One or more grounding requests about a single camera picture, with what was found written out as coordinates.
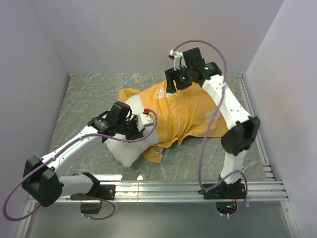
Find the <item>yellow pillowcase with blue lining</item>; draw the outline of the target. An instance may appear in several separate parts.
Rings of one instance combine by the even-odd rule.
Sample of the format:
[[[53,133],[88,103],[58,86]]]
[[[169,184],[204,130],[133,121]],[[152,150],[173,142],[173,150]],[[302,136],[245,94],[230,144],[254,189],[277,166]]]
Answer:
[[[160,163],[163,150],[174,142],[182,143],[187,136],[203,137],[213,116],[215,120],[208,137],[221,138],[228,132],[223,116],[215,111],[216,104],[198,84],[174,94],[166,92],[164,81],[143,91],[121,89],[118,100],[125,102],[137,94],[144,109],[151,109],[158,116],[156,132],[159,143],[141,154],[147,161]]]

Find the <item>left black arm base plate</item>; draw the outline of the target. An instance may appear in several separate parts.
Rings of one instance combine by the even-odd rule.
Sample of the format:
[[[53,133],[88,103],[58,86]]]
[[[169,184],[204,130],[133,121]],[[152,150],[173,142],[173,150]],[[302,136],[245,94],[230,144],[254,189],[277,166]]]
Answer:
[[[114,184],[98,184],[93,185],[91,190],[86,194],[73,194],[71,200],[88,200],[88,199],[103,199],[114,200],[116,185]]]

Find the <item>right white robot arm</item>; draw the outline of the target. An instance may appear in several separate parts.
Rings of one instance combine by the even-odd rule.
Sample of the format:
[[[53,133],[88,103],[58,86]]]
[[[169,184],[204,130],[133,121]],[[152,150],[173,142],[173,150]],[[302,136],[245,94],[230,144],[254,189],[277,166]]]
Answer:
[[[236,191],[234,183],[241,178],[247,151],[257,136],[260,119],[242,107],[228,88],[220,68],[215,62],[206,63],[198,47],[184,52],[171,50],[169,58],[173,60],[173,68],[165,71],[166,92],[176,93],[193,83],[199,84],[225,120],[228,132],[221,138],[225,159],[220,173],[223,183],[218,186],[218,192],[223,198],[230,198]]]

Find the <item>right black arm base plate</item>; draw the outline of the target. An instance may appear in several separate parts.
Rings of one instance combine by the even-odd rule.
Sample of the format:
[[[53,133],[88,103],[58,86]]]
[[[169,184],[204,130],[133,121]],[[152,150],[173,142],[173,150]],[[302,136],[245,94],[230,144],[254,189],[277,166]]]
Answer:
[[[222,182],[216,188],[210,191],[199,190],[198,194],[202,195],[205,200],[225,200],[225,199],[244,199],[247,189],[241,179],[232,184]]]

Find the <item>white pillow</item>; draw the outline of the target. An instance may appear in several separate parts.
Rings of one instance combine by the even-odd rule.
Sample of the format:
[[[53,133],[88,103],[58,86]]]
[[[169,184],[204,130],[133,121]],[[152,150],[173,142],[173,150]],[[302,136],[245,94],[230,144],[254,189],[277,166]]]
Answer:
[[[140,114],[144,111],[144,106],[141,102],[140,96],[134,95],[125,101],[131,109],[132,113]],[[139,158],[139,156],[148,149],[150,146],[156,145],[159,143],[159,137],[154,130],[146,139],[138,142],[121,142],[112,139],[107,139],[105,144],[114,156],[114,158],[122,164],[122,166],[129,168],[131,165]]]

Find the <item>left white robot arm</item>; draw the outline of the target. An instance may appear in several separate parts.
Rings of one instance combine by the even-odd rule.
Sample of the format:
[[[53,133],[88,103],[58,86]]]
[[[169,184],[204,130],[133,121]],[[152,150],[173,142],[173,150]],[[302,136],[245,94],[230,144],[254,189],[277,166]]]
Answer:
[[[95,199],[100,193],[100,181],[91,173],[66,176],[65,172],[89,149],[104,143],[109,137],[122,134],[128,140],[141,138],[137,116],[123,102],[115,102],[109,111],[91,119],[71,140],[53,152],[26,161],[22,188],[43,207],[55,203],[61,196],[83,194]]]

